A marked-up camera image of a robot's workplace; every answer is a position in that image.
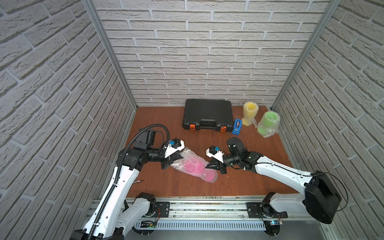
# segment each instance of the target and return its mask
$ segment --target metal rail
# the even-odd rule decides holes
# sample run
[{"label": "metal rail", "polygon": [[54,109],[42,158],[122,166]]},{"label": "metal rail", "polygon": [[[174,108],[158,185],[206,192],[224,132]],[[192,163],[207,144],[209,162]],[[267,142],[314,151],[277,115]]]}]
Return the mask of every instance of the metal rail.
[{"label": "metal rail", "polygon": [[113,50],[111,42],[109,41],[107,32],[104,29],[103,22],[101,21],[100,16],[97,13],[96,7],[93,4],[92,0],[83,0],[83,3],[89,14],[89,17],[91,18],[93,25],[95,26],[96,32],[99,34],[100,41],[103,43],[105,51],[107,52],[107,55],[111,60],[112,66],[115,69],[117,76],[119,77],[121,85],[124,88],[133,109],[136,111],[137,104],[135,102],[135,98],[133,97],[132,92],[128,86],[127,80],[125,79],[118,58]]},{"label": "metal rail", "polygon": [[279,94],[277,95],[275,101],[272,104],[271,109],[273,111],[276,111],[276,108],[278,104],[280,103],[281,99],[283,98],[285,92],[287,91],[288,87],[291,85],[291,82],[299,72],[301,66],[303,65],[304,61],[307,59],[309,53],[312,51],[315,43],[319,39],[320,35],[323,33],[325,27],[327,26],[329,20],[335,13],[337,7],[339,6],[339,3],[341,0],[331,0],[325,9],[323,15],[321,16],[321,19],[319,23],[316,25],[315,29],[313,30],[313,33],[311,34],[308,42],[304,46],[303,51],[300,53],[299,58],[297,59],[296,63],[293,65],[292,70],[288,74],[287,79],[284,82],[283,87],[280,89]]}]

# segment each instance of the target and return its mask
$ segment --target wooden floor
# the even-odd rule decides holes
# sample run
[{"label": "wooden floor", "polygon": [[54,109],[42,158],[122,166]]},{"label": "wooden floor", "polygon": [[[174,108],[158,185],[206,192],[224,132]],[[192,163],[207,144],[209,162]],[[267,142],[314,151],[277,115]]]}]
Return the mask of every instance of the wooden floor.
[{"label": "wooden floor", "polygon": [[[242,107],[233,107],[232,110],[234,119],[243,117]],[[266,107],[261,106],[256,120],[259,121],[266,111]],[[170,139],[180,138],[185,142],[186,147],[209,161],[210,159],[205,155],[205,150],[214,145],[212,130],[191,131],[183,129],[183,114],[184,107],[139,107],[128,140],[132,139],[139,128],[153,123],[161,123],[169,129]],[[229,138],[228,134],[226,132],[214,132],[213,136],[216,144],[229,152],[225,143]],[[277,162],[291,166],[278,134],[264,139],[251,125],[249,127],[243,126],[238,137],[249,151],[260,152]],[[156,134],[154,146],[159,146],[161,140],[161,134]],[[154,194],[157,197],[265,195],[269,192],[296,193],[287,185],[266,176],[232,168],[227,168],[227,171],[228,173],[225,175],[219,173],[216,182],[209,183],[198,177],[177,171],[173,167],[161,170],[160,163],[149,162],[144,165],[137,177],[137,180],[144,179],[144,181],[134,183],[127,197],[135,197],[141,192]]]}]

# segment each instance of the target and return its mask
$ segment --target brick wall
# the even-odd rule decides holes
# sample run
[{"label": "brick wall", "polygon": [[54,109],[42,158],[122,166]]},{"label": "brick wall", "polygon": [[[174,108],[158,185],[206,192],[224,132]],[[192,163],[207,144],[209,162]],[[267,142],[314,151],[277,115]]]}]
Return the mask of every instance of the brick wall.
[{"label": "brick wall", "polygon": [[328,1],[94,0],[139,106],[270,105]]},{"label": "brick wall", "polygon": [[342,0],[277,108],[293,160],[346,185],[343,239],[384,237],[383,5]]},{"label": "brick wall", "polygon": [[0,1],[0,239],[69,239],[132,107],[82,1]]}]

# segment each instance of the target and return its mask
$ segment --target pink object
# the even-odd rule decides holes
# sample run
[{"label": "pink object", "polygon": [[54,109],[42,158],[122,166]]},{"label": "pink object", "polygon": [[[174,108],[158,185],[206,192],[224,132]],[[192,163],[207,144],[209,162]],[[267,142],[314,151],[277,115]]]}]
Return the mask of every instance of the pink object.
[{"label": "pink object", "polygon": [[217,180],[217,171],[206,169],[205,167],[208,162],[204,158],[199,157],[187,147],[181,152],[181,156],[183,159],[176,160],[171,164],[172,167],[189,175],[199,177],[207,182],[215,182]]}]

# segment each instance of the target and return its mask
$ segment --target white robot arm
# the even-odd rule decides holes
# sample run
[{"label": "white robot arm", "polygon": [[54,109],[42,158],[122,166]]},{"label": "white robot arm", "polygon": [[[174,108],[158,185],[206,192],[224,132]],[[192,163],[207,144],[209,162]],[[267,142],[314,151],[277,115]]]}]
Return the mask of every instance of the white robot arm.
[{"label": "white robot arm", "polygon": [[[155,136],[155,131],[150,130],[152,127],[162,127],[166,130],[167,140],[161,148],[151,148]],[[213,158],[207,168],[226,174],[227,167],[237,165],[240,169],[274,178],[299,192],[294,196],[269,193],[260,205],[262,215],[280,216],[283,212],[308,212],[320,222],[327,224],[332,222],[341,197],[324,173],[300,171],[275,162],[260,153],[249,152],[236,137],[230,138],[227,144],[231,154],[224,155],[214,146],[207,149],[207,155]],[[113,177],[91,219],[83,229],[75,230],[70,239],[124,240],[124,236],[142,216],[155,214],[155,196],[141,193],[129,208],[118,215],[143,165],[150,161],[160,162],[161,168],[165,169],[175,160],[182,158],[180,150],[183,148],[182,140],[177,138],[169,140],[169,132],[164,125],[152,124],[140,130],[120,152]]]},{"label": "white robot arm", "polygon": [[221,174],[227,173],[227,167],[237,165],[256,174],[271,177],[299,192],[299,194],[282,195],[269,193],[261,208],[269,209],[270,214],[281,212],[309,213],[318,221],[330,224],[341,202],[341,196],[323,172],[300,171],[275,162],[258,152],[249,152],[237,137],[227,140],[230,154],[223,155],[216,146],[207,149],[207,156],[212,161],[206,168],[216,169]]},{"label": "white robot arm", "polygon": [[[153,127],[164,128],[167,139],[161,148],[151,148],[154,143]],[[169,131],[162,124],[152,124],[143,128],[119,153],[119,161],[113,177],[98,207],[83,229],[75,230],[71,240],[123,240],[127,232],[142,216],[155,214],[154,195],[141,193],[134,203],[120,216],[119,212],[130,187],[147,162],[160,162],[161,168],[169,167],[175,160],[181,159],[180,150],[184,142],[178,138],[169,140]]]}]

